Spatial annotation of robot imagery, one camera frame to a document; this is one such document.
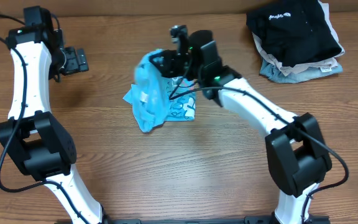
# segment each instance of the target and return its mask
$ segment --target gray cloth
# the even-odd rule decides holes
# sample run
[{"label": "gray cloth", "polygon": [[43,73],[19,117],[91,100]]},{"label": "gray cloth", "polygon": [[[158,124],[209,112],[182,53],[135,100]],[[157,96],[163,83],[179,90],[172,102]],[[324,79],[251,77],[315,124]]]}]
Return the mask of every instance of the gray cloth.
[{"label": "gray cloth", "polygon": [[[336,34],[331,22],[329,21],[329,5],[328,3],[322,3],[321,1],[319,1],[321,7],[323,8],[324,11],[324,17],[326,20],[326,23],[331,31],[331,35],[334,37],[334,39],[336,40],[336,42],[338,43],[338,45],[342,48],[342,52],[337,55],[336,57],[342,56],[345,53],[345,50],[343,49],[343,47],[340,45],[339,43],[339,37]],[[284,75],[289,75],[291,73],[297,74],[300,72],[303,72],[307,69],[309,69],[309,67],[337,67],[338,66],[338,62],[336,61],[335,58],[329,58],[327,60],[323,60],[320,62],[314,62],[314,63],[304,63],[304,64],[299,64],[299,65],[295,65],[294,67],[283,67],[283,63],[279,62],[273,55],[268,54],[263,48],[262,48],[262,41],[261,39],[256,36],[255,34],[253,34],[254,36],[254,42],[255,42],[255,46],[259,52],[259,54],[266,60],[268,61],[268,63],[271,63],[273,65],[275,65]]]},{"label": "gray cloth", "polygon": [[266,76],[269,80],[277,83],[299,83],[305,82],[314,78],[326,77],[328,75],[333,75],[336,73],[343,72],[342,66],[340,64],[337,67],[309,67],[305,71],[294,74],[290,73],[285,76],[276,66],[268,63],[264,58],[262,58],[262,68],[260,69],[260,74]]}]

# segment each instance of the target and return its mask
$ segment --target wood grain surface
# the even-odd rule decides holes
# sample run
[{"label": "wood grain surface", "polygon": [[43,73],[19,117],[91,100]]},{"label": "wood grain surface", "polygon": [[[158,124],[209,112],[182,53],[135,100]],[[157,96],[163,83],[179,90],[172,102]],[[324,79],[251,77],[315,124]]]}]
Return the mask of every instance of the wood grain surface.
[{"label": "wood grain surface", "polygon": [[[22,17],[42,6],[58,16],[123,16],[244,13],[274,0],[0,0],[0,13]],[[358,11],[358,0],[323,0],[332,12]]]},{"label": "wood grain surface", "polygon": [[[236,114],[198,94],[194,122],[165,123],[143,134],[122,97],[134,66],[156,48],[174,49],[168,29],[211,29],[224,63],[286,110],[310,112],[329,146],[346,160],[348,183],[315,196],[311,212],[333,223],[358,223],[358,12],[334,13],[331,22],[346,54],[340,75],[277,84],[258,75],[261,60],[243,14],[202,16],[69,17],[60,23],[68,45],[83,47],[90,70],[50,81],[54,116],[75,140],[78,170],[94,198],[113,218],[241,218],[267,215],[278,189],[268,169],[264,140]],[[0,20],[0,34],[17,24]],[[11,106],[13,65],[0,43],[0,122]],[[338,181],[333,161],[323,184]],[[8,158],[3,182],[33,183]],[[53,223],[68,215],[46,187],[9,194],[0,190],[0,223]]]}]

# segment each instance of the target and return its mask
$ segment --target black shirt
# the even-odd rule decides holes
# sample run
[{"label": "black shirt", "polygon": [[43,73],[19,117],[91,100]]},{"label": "black shirt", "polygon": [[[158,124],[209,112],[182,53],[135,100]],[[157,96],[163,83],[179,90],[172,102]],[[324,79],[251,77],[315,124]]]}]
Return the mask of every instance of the black shirt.
[{"label": "black shirt", "polygon": [[342,51],[317,0],[271,3],[249,12],[247,26],[262,40],[262,48],[283,66],[320,62]]}]

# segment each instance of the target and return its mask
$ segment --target black cable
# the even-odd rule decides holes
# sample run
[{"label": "black cable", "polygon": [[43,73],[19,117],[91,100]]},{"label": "black cable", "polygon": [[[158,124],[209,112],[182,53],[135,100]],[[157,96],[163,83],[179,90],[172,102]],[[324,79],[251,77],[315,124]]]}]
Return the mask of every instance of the black cable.
[{"label": "black cable", "polygon": [[197,71],[197,79],[198,79],[198,81],[201,83],[203,80],[202,80],[202,77],[201,77],[201,72],[203,71],[203,67],[204,67],[204,65],[200,65],[199,67],[198,67],[198,71]]},{"label": "black cable", "polygon": [[[174,96],[171,100],[174,100],[176,98],[179,98],[181,96],[190,94],[190,93],[194,93],[197,91],[203,91],[203,90],[231,90],[231,91],[236,91],[238,93],[242,93],[244,95],[249,96],[250,98],[252,98],[253,100],[255,100],[256,102],[258,102],[258,104],[260,104],[263,108],[265,108],[269,113],[271,113],[273,116],[275,116],[278,120],[280,120],[281,122],[287,124],[287,125],[291,125],[291,123],[289,123],[288,121],[286,121],[285,119],[283,119],[279,114],[277,114],[276,112],[274,112],[272,109],[270,109],[266,104],[264,104],[260,99],[258,99],[256,96],[250,94],[248,91],[245,90],[239,90],[236,88],[230,88],[230,87],[224,87],[224,86],[211,86],[211,87],[202,87],[202,88],[197,88],[194,90],[189,90],[186,91],[184,93],[180,93],[177,94],[176,96]],[[344,171],[345,171],[345,175],[343,177],[342,180],[340,180],[339,182],[336,182],[334,184],[329,184],[329,185],[325,185],[323,187],[319,187],[315,190],[312,190],[310,193],[308,193],[308,195],[306,196],[306,200],[302,206],[302,213],[301,213],[301,219],[302,219],[302,224],[305,223],[305,214],[306,214],[306,207],[307,204],[309,202],[309,199],[312,197],[313,194],[320,192],[322,190],[326,190],[326,189],[330,189],[333,187],[337,187],[340,186],[342,184],[344,184],[348,178],[349,178],[349,168],[347,167],[347,164],[345,163],[345,161],[332,149],[330,149],[327,145],[323,144],[322,142],[320,142],[319,140],[313,138],[312,136],[310,136],[308,133],[302,131],[300,128],[297,127],[293,127],[293,129],[295,131],[297,131],[299,134],[301,134],[303,137],[309,139],[310,141],[315,142],[316,144],[318,144],[320,147],[322,147],[323,149],[327,150],[329,153],[331,153],[343,166]]]},{"label": "black cable", "polygon": [[[0,15],[0,18],[6,18],[6,19],[12,19],[14,21],[20,22],[21,24],[24,24],[22,21],[10,17],[10,16],[5,16],[5,15]],[[6,44],[5,40],[0,37],[0,41],[4,44]],[[22,63],[22,67],[23,67],[23,95],[22,95],[22,103],[21,103],[21,111],[19,114],[19,117],[17,118],[17,121],[15,123],[15,126],[13,127],[12,130],[12,134],[9,136],[9,139],[7,140],[4,150],[2,151],[2,154],[0,156],[0,189],[5,191],[5,192],[9,192],[9,193],[18,193],[18,192],[23,192],[25,190],[29,190],[29,189],[33,189],[35,187],[41,186],[41,185],[45,185],[45,184],[52,184],[55,185],[57,187],[57,189],[60,189],[63,193],[63,195],[66,197],[67,202],[70,204],[71,209],[73,209],[73,211],[76,213],[77,217],[82,219],[84,221],[84,223],[89,224],[89,222],[85,219],[85,217],[75,208],[73,202],[71,201],[70,196],[67,194],[66,190],[62,187],[62,185],[53,182],[53,181],[49,181],[49,180],[45,180],[43,182],[38,182],[26,187],[22,187],[19,189],[9,189],[7,187],[5,187],[1,181],[1,171],[2,171],[2,165],[4,164],[4,159],[6,157],[7,154],[7,150],[9,149],[9,146],[11,145],[11,142],[13,140],[13,137],[17,134],[17,130],[19,129],[19,125],[22,121],[22,118],[24,116],[24,111],[25,111],[25,107],[27,106],[25,104],[26,99],[27,99],[27,69],[26,69],[26,63],[23,59],[23,56],[20,54],[20,52],[16,49],[16,48],[12,48],[12,50],[17,54],[17,56],[20,58],[21,63]]]},{"label": "black cable", "polygon": [[198,82],[195,81],[195,82],[193,82],[190,86],[179,86],[179,88],[190,88],[190,87],[195,86],[197,83],[198,83]]},{"label": "black cable", "polygon": [[55,82],[60,82],[60,73],[57,73],[57,75],[54,75],[53,80],[55,80]]},{"label": "black cable", "polygon": [[183,74],[182,78],[180,79],[180,82],[179,84],[173,89],[173,91],[171,92],[171,94],[169,95],[169,100],[171,100],[171,97],[173,96],[173,94],[175,94],[175,92],[178,90],[180,84],[183,82],[183,80],[186,78],[186,76],[188,75],[189,71],[190,71],[190,68],[191,68],[191,64],[193,63],[193,59],[191,58],[190,59],[190,62],[189,62],[189,66],[187,67],[185,73]]},{"label": "black cable", "polygon": [[57,16],[53,13],[50,14],[55,20],[56,20],[56,23],[57,23],[57,29],[60,29],[60,23],[59,23],[59,20],[57,19]]}]

